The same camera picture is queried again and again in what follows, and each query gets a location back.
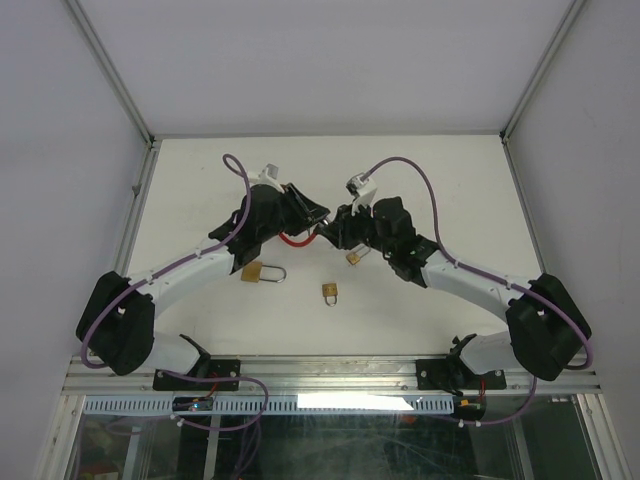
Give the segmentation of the red cable lock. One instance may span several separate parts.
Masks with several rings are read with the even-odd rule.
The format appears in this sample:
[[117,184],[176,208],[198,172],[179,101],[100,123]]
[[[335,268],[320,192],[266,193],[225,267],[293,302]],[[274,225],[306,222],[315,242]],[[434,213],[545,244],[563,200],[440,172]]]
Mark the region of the red cable lock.
[[329,221],[327,219],[322,220],[317,224],[313,230],[308,231],[308,235],[304,239],[298,239],[296,237],[288,236],[285,233],[280,233],[278,238],[286,245],[292,248],[305,248],[309,246],[317,237],[318,229],[320,227],[327,226]]

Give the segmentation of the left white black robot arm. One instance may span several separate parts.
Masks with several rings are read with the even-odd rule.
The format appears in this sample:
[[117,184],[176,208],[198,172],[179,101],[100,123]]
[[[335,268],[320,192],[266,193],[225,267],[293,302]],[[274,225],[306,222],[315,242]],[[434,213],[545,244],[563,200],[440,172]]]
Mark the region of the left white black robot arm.
[[201,387],[210,373],[204,349],[185,335],[157,331],[156,319],[183,297],[242,270],[264,243],[282,233],[299,235],[329,213],[292,184],[254,185],[230,218],[183,256],[132,276],[103,274],[76,328],[83,364],[119,376],[142,367],[172,371],[184,386]]

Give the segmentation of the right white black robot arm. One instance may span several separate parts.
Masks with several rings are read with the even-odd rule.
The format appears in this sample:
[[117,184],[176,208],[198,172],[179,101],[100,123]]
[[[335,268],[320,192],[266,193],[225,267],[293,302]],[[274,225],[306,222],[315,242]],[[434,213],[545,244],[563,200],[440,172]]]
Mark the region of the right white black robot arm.
[[402,280],[454,295],[506,324],[499,333],[454,339],[447,374],[459,387],[471,386],[490,371],[518,367],[553,381],[574,368],[575,355],[587,349],[591,328],[557,277],[511,278],[450,259],[438,243],[417,233],[398,197],[357,213],[342,205],[332,221],[315,231],[341,250],[369,247]]

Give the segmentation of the small brass padlock long shackle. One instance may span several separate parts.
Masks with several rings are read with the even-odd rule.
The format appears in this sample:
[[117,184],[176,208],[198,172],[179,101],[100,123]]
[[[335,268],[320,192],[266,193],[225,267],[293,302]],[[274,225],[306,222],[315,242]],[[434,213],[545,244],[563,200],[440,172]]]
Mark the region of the small brass padlock long shackle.
[[345,259],[350,266],[355,266],[370,252],[371,252],[371,248],[369,246],[359,245],[353,250],[350,250],[345,255]]

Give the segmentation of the large brass padlock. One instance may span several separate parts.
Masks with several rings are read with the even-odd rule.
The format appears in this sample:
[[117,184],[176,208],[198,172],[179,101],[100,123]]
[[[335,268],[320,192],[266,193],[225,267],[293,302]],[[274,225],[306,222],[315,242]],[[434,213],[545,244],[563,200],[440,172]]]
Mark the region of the large brass padlock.
[[246,265],[241,272],[241,280],[247,283],[279,284],[286,280],[287,270],[281,266],[253,261]]

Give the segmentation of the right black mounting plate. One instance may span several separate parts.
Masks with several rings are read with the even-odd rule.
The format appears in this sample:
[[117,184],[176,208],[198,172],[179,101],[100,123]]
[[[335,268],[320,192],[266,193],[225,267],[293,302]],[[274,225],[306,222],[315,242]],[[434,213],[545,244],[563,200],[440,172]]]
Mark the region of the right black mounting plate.
[[505,390],[506,377],[502,370],[475,374],[461,361],[438,357],[415,361],[417,388],[421,391],[443,390],[449,393],[463,390]]

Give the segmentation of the black mounting plate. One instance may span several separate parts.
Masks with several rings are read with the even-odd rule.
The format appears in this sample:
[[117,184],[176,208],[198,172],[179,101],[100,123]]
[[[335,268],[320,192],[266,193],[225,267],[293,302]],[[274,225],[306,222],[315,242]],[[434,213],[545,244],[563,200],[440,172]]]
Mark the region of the black mounting plate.
[[199,361],[190,372],[185,374],[189,380],[157,371],[152,388],[154,391],[161,392],[208,392],[212,388],[215,393],[237,391],[240,373],[240,360],[211,357],[208,360]]
[[421,391],[443,390],[449,393],[463,390],[505,390],[506,377],[502,370],[475,374],[461,361],[438,357],[415,361],[417,388]]

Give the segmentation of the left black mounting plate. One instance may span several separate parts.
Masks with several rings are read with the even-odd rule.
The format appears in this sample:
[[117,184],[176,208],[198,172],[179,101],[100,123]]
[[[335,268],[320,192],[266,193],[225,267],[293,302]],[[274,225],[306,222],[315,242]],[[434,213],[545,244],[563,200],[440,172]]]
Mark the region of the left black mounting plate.
[[215,393],[237,391],[240,373],[240,360],[211,357],[208,360],[199,361],[190,372],[185,374],[189,380],[157,371],[152,388],[154,391],[161,392],[208,392],[212,388]]

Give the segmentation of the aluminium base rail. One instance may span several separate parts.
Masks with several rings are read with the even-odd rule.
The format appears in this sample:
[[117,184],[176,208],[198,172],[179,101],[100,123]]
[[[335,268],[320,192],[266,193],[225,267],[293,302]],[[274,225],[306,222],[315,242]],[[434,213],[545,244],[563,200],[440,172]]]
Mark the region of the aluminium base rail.
[[[395,356],[222,356],[239,360],[240,375],[260,380],[271,394],[355,392],[372,394],[414,394],[418,392],[418,357]],[[531,377],[523,369],[506,367],[503,390],[488,389],[489,396],[525,396]],[[127,376],[107,369],[85,367],[72,357],[62,386],[63,395],[150,395],[154,370],[141,368]],[[565,370],[554,382],[537,381],[539,395],[567,396],[600,394],[602,388],[594,370]]]

